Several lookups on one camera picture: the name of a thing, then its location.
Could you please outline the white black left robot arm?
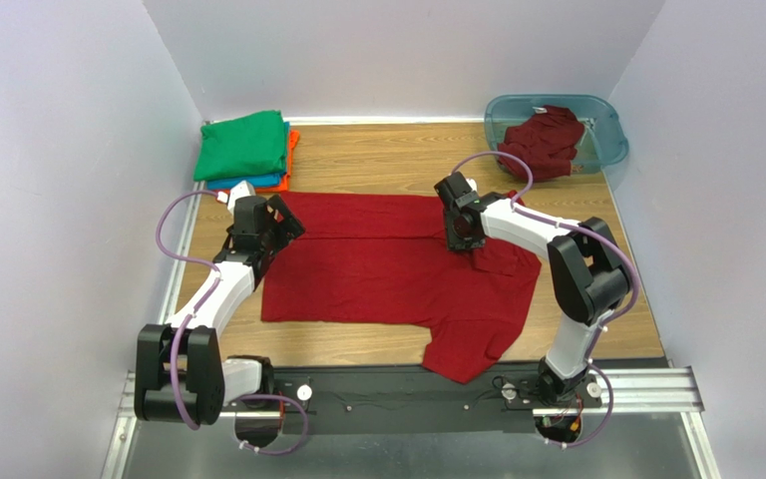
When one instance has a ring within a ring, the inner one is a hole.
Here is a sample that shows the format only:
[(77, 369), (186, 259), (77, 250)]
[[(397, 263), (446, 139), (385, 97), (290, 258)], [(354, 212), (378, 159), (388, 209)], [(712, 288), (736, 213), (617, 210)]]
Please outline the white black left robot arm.
[(232, 223), (206, 263), (207, 279), (168, 322), (148, 324), (138, 334), (134, 412), (141, 420), (197, 430), (215, 423), (228, 402), (261, 401), (272, 388), (268, 359), (222, 359), (219, 338), (277, 255), (305, 228), (279, 195), (232, 194), (226, 205)]

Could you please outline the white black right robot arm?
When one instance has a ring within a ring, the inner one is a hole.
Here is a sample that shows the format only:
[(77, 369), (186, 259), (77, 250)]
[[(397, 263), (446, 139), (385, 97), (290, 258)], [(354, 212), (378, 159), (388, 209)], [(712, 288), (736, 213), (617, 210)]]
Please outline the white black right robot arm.
[(573, 397), (607, 324), (639, 294), (636, 270), (608, 224), (599, 218), (576, 223), (498, 193), (480, 195), (459, 172), (434, 190), (442, 203), (448, 249), (471, 250), (501, 240), (548, 261), (562, 316), (532, 392), (545, 405)]

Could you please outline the green folded t shirt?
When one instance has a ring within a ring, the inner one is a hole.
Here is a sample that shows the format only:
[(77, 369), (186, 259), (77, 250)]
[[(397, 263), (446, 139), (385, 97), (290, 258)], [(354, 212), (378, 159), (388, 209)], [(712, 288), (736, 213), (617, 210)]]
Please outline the green folded t shirt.
[(200, 128), (196, 182), (284, 173), (288, 133), (279, 110), (265, 110)]

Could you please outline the dark red t shirt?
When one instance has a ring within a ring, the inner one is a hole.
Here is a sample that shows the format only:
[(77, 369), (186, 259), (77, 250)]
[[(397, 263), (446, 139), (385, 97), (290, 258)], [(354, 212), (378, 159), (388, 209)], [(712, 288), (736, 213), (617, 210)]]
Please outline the dark red t shirt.
[(515, 156), (528, 165), (534, 182), (570, 176), (577, 155), (576, 144), (585, 128), (568, 108), (544, 105), (517, 126), (508, 127), (498, 151)]

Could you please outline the teal plastic bin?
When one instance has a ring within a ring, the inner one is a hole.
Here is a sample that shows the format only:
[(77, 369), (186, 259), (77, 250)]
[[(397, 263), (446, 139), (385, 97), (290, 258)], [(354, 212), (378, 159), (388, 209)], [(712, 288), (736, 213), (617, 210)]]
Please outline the teal plastic bin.
[(523, 165), (544, 182), (597, 174), (629, 153), (618, 112), (592, 95), (503, 95), (486, 107), (484, 127), (500, 168), (523, 180)]

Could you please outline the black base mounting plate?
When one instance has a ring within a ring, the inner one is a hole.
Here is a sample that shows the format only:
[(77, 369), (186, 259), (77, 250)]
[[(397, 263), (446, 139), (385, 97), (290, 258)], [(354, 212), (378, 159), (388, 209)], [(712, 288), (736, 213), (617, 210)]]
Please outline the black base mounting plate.
[(486, 432), (531, 434), (538, 423), (601, 412), (605, 401), (594, 376), (573, 397), (545, 405), (532, 392), (534, 361), (501, 362), (467, 384), (419, 365), (277, 367), (274, 390), (292, 405), (236, 399), (224, 418), (251, 424), (278, 421), (282, 432), (312, 435)]

